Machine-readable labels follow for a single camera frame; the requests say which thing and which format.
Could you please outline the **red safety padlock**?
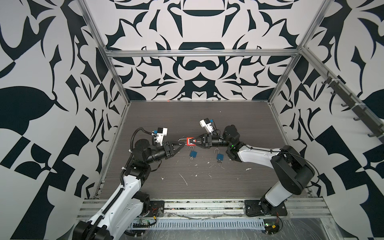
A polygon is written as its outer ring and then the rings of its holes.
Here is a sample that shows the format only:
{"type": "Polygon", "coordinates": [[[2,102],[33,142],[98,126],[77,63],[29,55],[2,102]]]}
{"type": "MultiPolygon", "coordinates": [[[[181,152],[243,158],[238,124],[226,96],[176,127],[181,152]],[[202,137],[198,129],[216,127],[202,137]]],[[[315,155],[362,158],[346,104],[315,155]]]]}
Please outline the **red safety padlock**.
{"type": "Polygon", "coordinates": [[[196,146],[196,142],[193,137],[178,139],[179,142],[185,143],[186,146],[196,146]]]}

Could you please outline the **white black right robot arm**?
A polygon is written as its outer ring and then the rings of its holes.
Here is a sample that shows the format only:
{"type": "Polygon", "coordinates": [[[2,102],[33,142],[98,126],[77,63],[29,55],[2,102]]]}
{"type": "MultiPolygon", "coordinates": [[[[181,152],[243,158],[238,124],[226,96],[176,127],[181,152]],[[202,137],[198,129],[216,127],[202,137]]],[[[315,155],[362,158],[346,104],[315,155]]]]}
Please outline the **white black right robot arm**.
{"type": "Polygon", "coordinates": [[[273,169],[278,182],[260,200],[246,200],[245,214],[248,217],[287,216],[285,201],[293,195],[300,195],[316,171],[292,146],[285,145],[280,149],[254,147],[242,142],[240,136],[237,128],[230,125],[222,134],[208,128],[207,133],[189,138],[187,143],[203,149],[225,147],[232,161],[273,169]]]}

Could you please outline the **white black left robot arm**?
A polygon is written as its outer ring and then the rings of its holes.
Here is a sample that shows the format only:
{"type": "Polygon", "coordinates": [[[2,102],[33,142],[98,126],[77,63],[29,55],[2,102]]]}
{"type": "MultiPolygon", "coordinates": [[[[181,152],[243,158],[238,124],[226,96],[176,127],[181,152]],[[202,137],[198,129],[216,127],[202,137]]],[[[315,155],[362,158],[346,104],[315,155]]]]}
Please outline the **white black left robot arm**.
{"type": "Polygon", "coordinates": [[[134,131],[130,141],[131,154],[122,167],[120,184],[88,221],[80,221],[73,230],[74,240],[118,240],[123,235],[139,238],[157,223],[150,196],[141,192],[153,172],[152,163],[174,157],[186,145],[182,141],[164,141],[167,129],[149,132],[134,131]]]}

